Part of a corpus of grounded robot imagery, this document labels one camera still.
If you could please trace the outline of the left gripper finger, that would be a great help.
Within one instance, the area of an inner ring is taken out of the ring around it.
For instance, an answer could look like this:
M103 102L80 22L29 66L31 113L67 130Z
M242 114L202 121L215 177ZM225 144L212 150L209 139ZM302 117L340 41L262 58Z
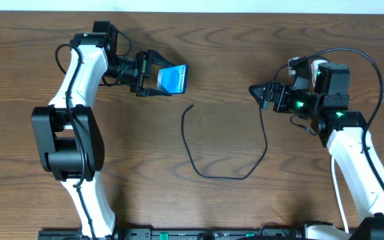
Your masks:
M153 88L146 88L146 89L144 89L144 92L143 92L144 97L152 97L152 96L158 96L158 95L171 96L170 93L166 93L164 91L160 91L160 90L153 89Z
M162 54L160 54L158 51L150 50L150 54L151 54L152 64L160 65L160 66L164 66L164 67L173 67L174 66L174 64L172 62L170 62L166 58L164 58L164 56L162 56Z

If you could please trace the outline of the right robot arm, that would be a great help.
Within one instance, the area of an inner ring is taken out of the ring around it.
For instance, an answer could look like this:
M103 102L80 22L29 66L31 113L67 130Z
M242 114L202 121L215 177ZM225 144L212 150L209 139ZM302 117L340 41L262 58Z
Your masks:
M305 239L384 239L384 167L365 130L361 112L350 110L348 66L324 60L289 65L295 78L288 85L268 81L249 87L267 109L311 120L309 132L319 136L338 164L353 198L359 226L353 232L324 222L305 223L298 236Z

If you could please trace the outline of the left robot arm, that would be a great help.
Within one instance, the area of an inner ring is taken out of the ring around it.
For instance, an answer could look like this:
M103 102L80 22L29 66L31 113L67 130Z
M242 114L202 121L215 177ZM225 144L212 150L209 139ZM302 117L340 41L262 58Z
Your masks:
M47 106L32 112L42 168L68 191L81 220L79 230L43 230L39 239L118 238L117 218L101 179L105 146L93 114L97 90L110 77L138 97L167 96L166 91L145 87L144 80L154 65L174 66L152 49L134 58L117 54L121 34L109 21L96 21L91 32L75 34L66 44L71 62L61 87Z

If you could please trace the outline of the blue screen Galaxy smartphone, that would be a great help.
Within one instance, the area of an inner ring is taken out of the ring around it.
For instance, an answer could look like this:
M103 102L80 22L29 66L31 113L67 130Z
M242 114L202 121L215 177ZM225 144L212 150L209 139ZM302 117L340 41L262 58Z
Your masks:
M176 65L160 69L157 90L168 94L184 94L187 88L188 65Z

